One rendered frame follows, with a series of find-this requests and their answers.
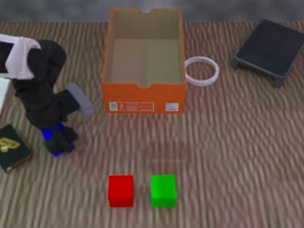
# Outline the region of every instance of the wooden floor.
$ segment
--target wooden floor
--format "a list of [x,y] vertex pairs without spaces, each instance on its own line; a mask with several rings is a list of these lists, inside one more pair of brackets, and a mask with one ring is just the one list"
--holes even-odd
[[[304,24],[289,26],[304,31]],[[107,115],[100,88],[106,24],[0,23],[1,33],[53,39],[68,53],[60,91],[77,83],[96,106],[68,123],[77,149],[54,158],[9,91],[0,127],[12,123],[34,158],[0,173],[1,228],[303,228],[304,55],[281,89],[230,62],[251,23],[184,24],[187,57],[218,62],[218,81],[188,85],[182,115]],[[194,64],[197,78],[212,68]],[[149,176],[175,174],[178,205],[152,209]],[[135,206],[110,209],[109,174],[133,174]]]

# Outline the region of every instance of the orange cardboard box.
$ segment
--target orange cardboard box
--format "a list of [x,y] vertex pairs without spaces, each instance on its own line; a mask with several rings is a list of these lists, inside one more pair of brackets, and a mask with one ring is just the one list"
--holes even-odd
[[112,8],[101,86],[108,113],[182,113],[186,93],[182,13]]

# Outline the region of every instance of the white paper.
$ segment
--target white paper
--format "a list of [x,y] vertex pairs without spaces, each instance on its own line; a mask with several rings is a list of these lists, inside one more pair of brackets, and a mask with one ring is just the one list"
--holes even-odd
[[6,78],[0,78],[0,114],[4,106],[7,92],[9,90],[10,80]]

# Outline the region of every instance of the black pants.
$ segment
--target black pants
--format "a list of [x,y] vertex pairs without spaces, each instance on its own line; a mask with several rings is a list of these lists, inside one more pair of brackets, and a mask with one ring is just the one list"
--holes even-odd
[[41,50],[30,50],[27,59],[35,77],[31,80],[14,80],[13,86],[31,124],[40,130],[55,129],[66,120],[68,114],[79,109],[79,105],[67,90],[58,94],[53,92],[67,58],[64,49],[50,40],[38,42]]

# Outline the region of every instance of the white sleeve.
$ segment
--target white sleeve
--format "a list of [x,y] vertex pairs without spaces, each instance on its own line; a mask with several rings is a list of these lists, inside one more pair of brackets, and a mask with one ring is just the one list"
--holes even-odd
[[40,44],[34,39],[3,34],[0,34],[0,41],[13,44],[5,63],[8,74],[0,74],[0,77],[21,80],[32,79],[34,75],[28,68],[27,57],[32,48],[41,49]]

